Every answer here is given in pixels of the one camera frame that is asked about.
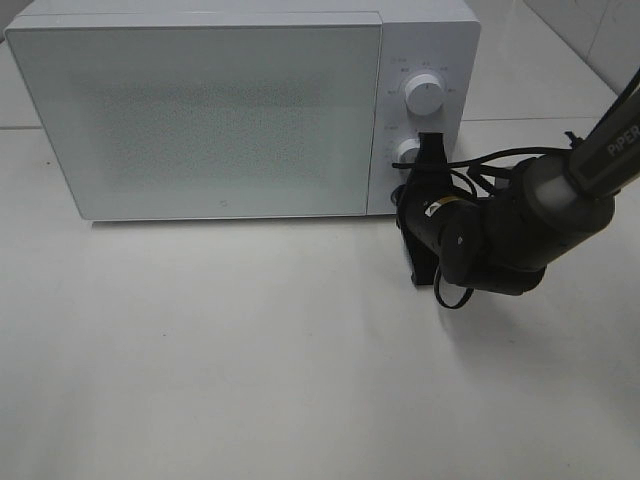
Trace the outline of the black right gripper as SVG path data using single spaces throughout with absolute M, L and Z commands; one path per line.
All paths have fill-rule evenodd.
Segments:
M 455 186 L 447 163 L 444 135 L 420 133 L 413 152 L 404 152 L 395 168 L 406 173 L 394 192 L 396 224 L 401 231 L 416 287 L 434 284 L 443 230 L 470 194 Z

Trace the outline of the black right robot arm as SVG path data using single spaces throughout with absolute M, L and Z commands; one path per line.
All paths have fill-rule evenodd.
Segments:
M 520 147 L 450 162 L 440 133 L 422 132 L 392 194 L 417 287 L 519 296 L 548 264 L 606 228 L 615 198 L 639 177 L 639 78 L 567 149 Z

